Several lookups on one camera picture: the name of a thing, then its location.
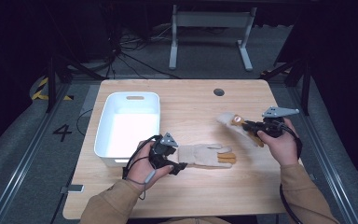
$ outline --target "tan sleeve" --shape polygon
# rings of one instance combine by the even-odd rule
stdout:
[[[281,181],[283,195],[302,223],[338,223],[302,165],[282,166]]]
[[[111,188],[89,199],[80,223],[127,223],[141,193],[128,181],[119,180]]]

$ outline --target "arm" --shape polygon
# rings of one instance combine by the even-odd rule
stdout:
[[[167,175],[171,166],[156,170],[153,177],[145,183],[147,177],[154,172],[148,155],[153,142],[147,143],[136,155],[127,180],[118,180],[114,186],[89,199],[80,223],[127,223],[140,195],[150,189],[156,181]]]
[[[296,132],[292,122],[285,124]],[[278,138],[264,132],[257,135],[269,146],[274,159],[281,165],[283,195],[302,223],[338,223],[322,193],[310,180],[304,167],[298,163],[294,137],[285,132]]]

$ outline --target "wooden table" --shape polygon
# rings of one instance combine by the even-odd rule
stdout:
[[[223,96],[213,91],[221,89]],[[107,167],[94,153],[95,135],[109,94],[152,91],[160,98],[160,132],[170,132],[179,145],[220,143],[233,148],[237,163],[230,169],[187,166],[178,175],[161,178],[139,200],[131,217],[199,217],[276,214],[284,212],[280,196],[280,168],[269,148],[216,121],[224,112],[249,120],[276,105],[264,80],[107,80],[103,81],[90,118],[72,184],[85,186],[69,193],[63,209],[68,219],[79,219],[89,198],[121,178],[120,167]]]

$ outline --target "person's left hand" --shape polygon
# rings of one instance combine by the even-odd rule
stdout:
[[[132,162],[135,162],[138,159],[140,160],[132,164],[129,174],[127,175],[128,181],[130,181],[130,183],[132,183],[133,186],[140,191],[150,189],[160,178],[167,175],[173,168],[171,165],[167,165],[157,169],[149,182],[144,185],[148,176],[155,171],[148,158],[150,149],[154,143],[155,142],[149,142],[141,150],[139,150]]]

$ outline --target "white plastic bin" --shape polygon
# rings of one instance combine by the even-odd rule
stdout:
[[[159,134],[159,118],[159,97],[154,92],[110,94],[95,137],[95,154],[107,166],[126,166],[140,141]]]

